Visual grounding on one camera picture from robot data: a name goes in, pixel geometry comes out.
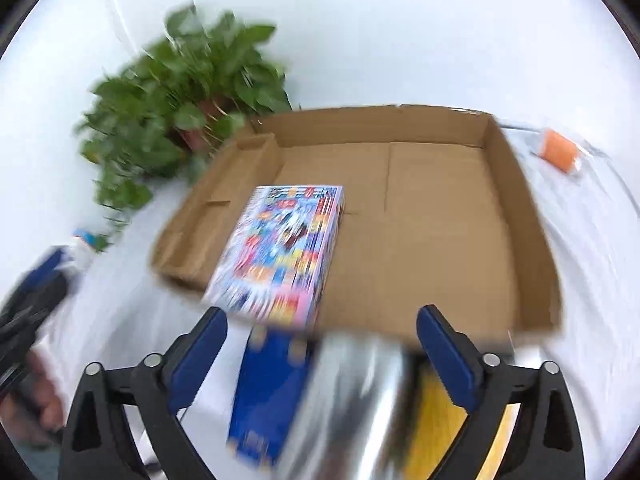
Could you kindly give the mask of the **person's hand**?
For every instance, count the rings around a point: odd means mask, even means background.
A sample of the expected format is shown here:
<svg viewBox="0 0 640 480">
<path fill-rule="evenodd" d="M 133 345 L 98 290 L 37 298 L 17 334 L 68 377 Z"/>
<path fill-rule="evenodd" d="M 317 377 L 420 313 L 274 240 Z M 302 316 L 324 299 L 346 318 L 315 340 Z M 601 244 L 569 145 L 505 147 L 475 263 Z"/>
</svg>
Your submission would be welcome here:
<svg viewBox="0 0 640 480">
<path fill-rule="evenodd" d="M 14 441 L 38 448 L 53 442 L 50 435 L 64 426 L 65 415 L 62 400 L 50 381 L 40 355 L 32 350 L 26 362 L 32 372 L 29 397 L 38 408 L 39 416 L 33 418 L 8 394 L 1 402 L 1 422 Z"/>
</svg>

